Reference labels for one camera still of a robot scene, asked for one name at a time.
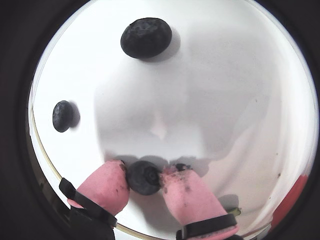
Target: blueberry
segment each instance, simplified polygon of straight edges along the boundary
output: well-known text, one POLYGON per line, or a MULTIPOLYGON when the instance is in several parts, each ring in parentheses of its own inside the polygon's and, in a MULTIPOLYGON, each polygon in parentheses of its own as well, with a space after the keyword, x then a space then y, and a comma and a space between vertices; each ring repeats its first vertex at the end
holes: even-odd
POLYGON ((172 31, 165 21, 146 17, 134 21, 124 30, 120 44, 128 56, 147 59, 166 50, 171 39, 172 31))
POLYGON ((52 123, 55 130, 63 133, 73 124, 74 110, 72 105, 67 101, 58 102, 52 114, 52 123))
POLYGON ((129 167, 126 179, 133 191, 148 196, 155 194, 160 189, 159 173, 156 165, 140 160, 129 167))
POLYGON ((183 170, 185 170, 187 168, 187 165, 183 164, 183 163, 178 163, 175 165, 176 169, 178 170, 178 172, 181 172, 183 170))

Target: pink silicone pad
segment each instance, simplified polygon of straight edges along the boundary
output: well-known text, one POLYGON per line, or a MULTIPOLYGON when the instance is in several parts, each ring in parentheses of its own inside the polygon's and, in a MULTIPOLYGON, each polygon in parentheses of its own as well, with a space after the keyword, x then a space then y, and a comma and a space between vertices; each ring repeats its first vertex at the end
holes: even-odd
MULTIPOLYGON (((193 170, 177 171, 171 166, 163 171, 160 179, 165 203, 182 226, 227 214, 216 196, 193 170)), ((236 225, 190 239, 224 240, 238 230, 236 225)))
MULTIPOLYGON (((124 163, 120 160, 107 160, 79 186, 77 191, 113 216, 117 215, 129 201, 124 163)), ((83 208, 71 199, 67 202, 73 207, 83 208)))

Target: white surface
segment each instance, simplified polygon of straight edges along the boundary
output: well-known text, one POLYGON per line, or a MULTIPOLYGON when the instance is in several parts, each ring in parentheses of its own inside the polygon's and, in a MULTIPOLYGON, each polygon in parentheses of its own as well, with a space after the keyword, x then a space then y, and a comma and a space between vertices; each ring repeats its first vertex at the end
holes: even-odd
MULTIPOLYGON (((31 93, 39 136, 59 173, 78 187, 105 152, 168 161, 194 156, 193 168, 217 197, 237 195, 239 234, 270 221, 298 176, 310 171, 318 104, 298 47, 250 3, 100 0, 76 13, 44 52, 31 93), (150 61, 120 47, 123 30, 144 17, 173 29, 170 47, 150 61), (61 100, 77 104, 81 115, 65 133, 52 126, 61 100)), ((179 225, 159 195, 131 193, 118 222, 173 239, 179 225)))
POLYGON ((264 237, 268 235, 269 230, 271 229, 271 225, 255 232, 252 235, 246 236, 243 239, 244 240, 252 240, 254 237, 257 237, 255 240, 262 240, 264 237))

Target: white plate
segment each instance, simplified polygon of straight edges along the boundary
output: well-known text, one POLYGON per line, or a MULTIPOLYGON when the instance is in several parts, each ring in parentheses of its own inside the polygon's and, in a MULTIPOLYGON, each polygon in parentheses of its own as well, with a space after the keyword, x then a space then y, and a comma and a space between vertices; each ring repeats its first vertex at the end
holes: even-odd
MULTIPOLYGON (((298 46, 269 12, 246 0, 91 1, 44 51, 29 106, 47 155, 75 187, 105 152, 168 162, 192 156, 225 207, 238 200, 240 235, 271 221, 297 178, 310 173, 318 141, 315 87, 298 46), (173 30, 169 48, 148 61, 120 46, 127 25, 144 17, 173 30), (81 116, 64 133, 52 125, 61 100, 75 103, 81 116)), ((68 205, 33 128, 30 135, 44 174, 68 205)), ((163 239, 180 228, 161 192, 131 193, 116 217, 163 239)))

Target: dark blue berry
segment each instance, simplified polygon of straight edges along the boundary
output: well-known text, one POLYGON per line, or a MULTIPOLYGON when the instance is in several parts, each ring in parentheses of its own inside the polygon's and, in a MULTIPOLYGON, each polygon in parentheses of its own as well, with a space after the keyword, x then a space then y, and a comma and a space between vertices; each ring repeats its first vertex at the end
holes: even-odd
POLYGON ((187 165, 183 164, 183 163, 178 163, 175 165, 176 169, 180 172, 183 171, 187 168, 187 165))
POLYGON ((155 194, 160 189, 159 173, 156 165, 140 160, 129 167, 126 179, 133 191, 148 196, 155 194))
POLYGON ((170 26, 159 18, 146 17, 131 23, 121 36, 121 48, 135 59, 152 58, 162 53, 172 39, 170 26))
POLYGON ((74 110, 67 101, 58 102, 52 114, 52 123, 55 130, 60 133, 67 131, 73 124, 74 110))

